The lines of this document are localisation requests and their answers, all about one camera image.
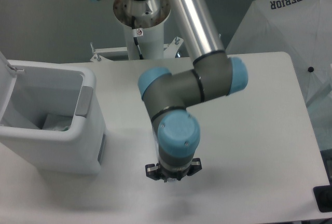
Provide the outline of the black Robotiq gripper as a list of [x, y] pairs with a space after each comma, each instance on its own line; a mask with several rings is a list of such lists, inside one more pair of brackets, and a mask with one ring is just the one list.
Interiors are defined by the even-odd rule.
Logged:
[[192, 176], [202, 170], [200, 158], [193, 158], [189, 165], [168, 169], [160, 163], [145, 165], [146, 176], [152, 180], [163, 180], [167, 178], [176, 178], [181, 181], [186, 176]]

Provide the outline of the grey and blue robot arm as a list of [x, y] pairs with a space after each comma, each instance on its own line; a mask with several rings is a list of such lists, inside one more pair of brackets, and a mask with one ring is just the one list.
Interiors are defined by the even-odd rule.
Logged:
[[193, 69], [172, 74], [155, 67], [138, 80], [158, 147], [158, 161], [146, 165], [145, 173], [164, 181], [181, 180], [202, 169], [201, 160], [194, 157], [200, 127], [187, 107], [236, 93], [248, 83], [244, 63], [227, 57], [204, 0], [115, 0], [114, 13], [129, 28], [128, 48], [138, 59], [147, 57], [147, 30], [159, 26], [170, 11], [177, 16]]

